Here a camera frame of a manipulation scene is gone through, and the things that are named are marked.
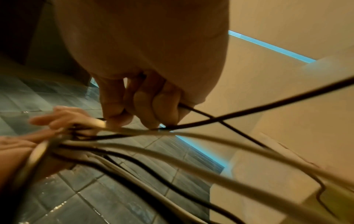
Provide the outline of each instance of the tile floor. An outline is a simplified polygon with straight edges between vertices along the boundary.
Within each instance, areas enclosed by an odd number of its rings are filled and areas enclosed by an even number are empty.
[[[0,75],[0,135],[21,135],[41,129],[29,125],[30,116],[48,113],[53,106],[81,107],[93,117],[102,117],[99,92],[84,87],[37,79]],[[143,128],[135,119],[131,128]],[[198,167],[221,173],[222,167],[178,138],[134,137],[111,140],[158,151]],[[139,154],[139,159],[171,183],[209,200],[210,183],[199,180],[167,163]],[[209,211],[162,185],[136,165],[115,160],[141,181],[149,184],[187,211],[209,219]],[[122,185],[87,167],[64,170],[31,188],[17,223],[23,224],[163,224],[156,212]]]

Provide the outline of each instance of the cable bundle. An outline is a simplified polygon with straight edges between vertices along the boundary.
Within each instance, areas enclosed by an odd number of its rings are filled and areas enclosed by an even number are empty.
[[[250,199],[258,201],[264,205],[267,205],[271,208],[274,208],[288,216],[300,221],[301,223],[309,223],[309,224],[336,224],[340,223],[338,219],[336,219],[336,215],[328,209],[328,207],[320,200],[320,195],[325,190],[325,185],[323,182],[318,178],[318,176],[331,180],[341,186],[344,187],[354,187],[354,182],[351,180],[347,180],[338,176],[335,176],[331,173],[328,173],[324,170],[318,169],[316,167],[306,165],[303,163],[299,163],[292,159],[283,157],[277,153],[275,153],[272,149],[268,148],[261,142],[251,138],[250,136],[242,133],[241,131],[235,129],[234,127],[226,124],[223,120],[245,116],[252,113],[258,113],[261,111],[273,109],[276,107],[288,105],[291,103],[295,103],[301,100],[306,100],[315,96],[319,96],[325,93],[329,93],[338,89],[342,89],[354,84],[354,77],[350,77],[348,79],[330,84],[328,86],[309,91],[303,94],[299,94],[294,97],[290,97],[284,100],[279,100],[277,102],[273,102],[270,104],[258,106],[255,108],[246,109],[243,111],[238,111],[232,114],[227,114],[220,117],[212,117],[206,113],[201,111],[188,108],[184,105],[180,105],[181,107],[190,109],[202,115],[209,117],[210,119],[190,123],[190,124],[183,124],[183,125],[175,125],[166,128],[159,128],[156,130],[132,130],[127,128],[107,128],[105,122],[99,119],[94,118],[87,118],[84,120],[76,120],[73,121],[73,127],[62,130],[61,136],[57,138],[53,138],[47,142],[43,142],[39,144],[27,162],[17,171],[14,178],[7,183],[5,188],[1,191],[1,201],[8,202],[8,206],[3,210],[5,219],[5,223],[11,223],[14,219],[16,211],[18,209],[18,205],[20,204],[24,193],[26,192],[28,184],[31,183],[32,179],[35,177],[36,171],[41,167],[43,161],[46,159],[47,156],[53,156],[58,159],[72,162],[76,164],[81,164],[85,166],[93,167],[107,176],[115,179],[131,191],[133,191],[136,195],[142,198],[146,203],[148,203],[153,209],[155,209],[163,219],[165,219],[168,223],[210,223],[215,224],[214,222],[208,220],[202,220],[198,217],[191,215],[190,213],[184,211],[180,207],[176,206],[170,200],[165,198],[164,196],[160,195],[158,192],[150,188],[149,186],[145,185],[134,176],[132,176],[129,172],[124,170],[124,168],[120,167],[118,164],[114,163],[107,155],[116,156],[119,158],[126,159],[132,163],[137,164],[147,172],[149,172],[152,176],[154,176],[158,181],[167,185],[170,189],[175,191],[176,193],[186,197],[189,200],[192,200],[195,203],[198,203],[206,208],[212,209],[213,211],[222,214],[223,216],[227,217],[228,219],[234,221],[238,224],[243,224],[244,222],[233,215],[232,213],[210,203],[207,201],[203,201],[198,199],[189,193],[179,189],[178,187],[174,186],[173,184],[169,183],[159,174],[154,172],[148,166],[132,158],[130,156],[121,154],[117,152],[115,149],[123,149],[127,151],[132,151],[139,154],[144,154],[149,157],[153,157],[164,162],[167,162],[173,166],[176,166],[184,171],[198,176],[208,182],[218,184],[224,188],[227,188],[233,192],[237,192],[238,194],[244,195]],[[205,124],[219,122],[222,125],[226,126],[227,128],[231,129],[232,131],[244,136],[248,140],[256,143],[257,145],[263,147],[266,150],[258,149],[255,147],[251,147],[245,144],[241,144],[234,141],[229,141],[221,138],[216,138],[212,136],[205,136],[193,133],[182,133],[182,132],[169,132],[171,130],[182,129],[182,128],[190,128],[190,127],[197,127]],[[76,131],[88,129],[88,128],[95,128],[99,130],[111,131],[115,132],[116,134],[113,135],[104,135],[104,136],[95,136],[95,137],[88,137],[78,134]],[[333,218],[325,218],[322,215],[304,208],[303,206],[294,204],[290,201],[282,199],[278,196],[273,194],[267,193],[260,189],[256,189],[245,184],[239,183],[235,180],[231,180],[222,176],[219,176],[215,173],[197,168],[192,166],[188,163],[175,159],[173,157],[167,156],[165,154],[161,154],[155,151],[146,150],[139,147],[134,147],[130,145],[124,144],[111,144],[111,143],[98,143],[93,142],[96,140],[102,139],[113,139],[113,138],[123,138],[123,137],[131,137],[137,135],[179,135],[179,136],[186,136],[191,138],[203,139],[207,141],[213,141],[219,144],[224,144],[228,146],[235,147],[237,149],[243,149],[249,151],[254,154],[262,155],[269,159],[278,161],[283,164],[287,164],[294,168],[300,169],[302,172],[309,175],[312,179],[318,182],[321,186],[321,190],[317,193],[317,200],[319,203],[333,216]],[[72,151],[80,151],[82,152],[82,157],[73,157]]]

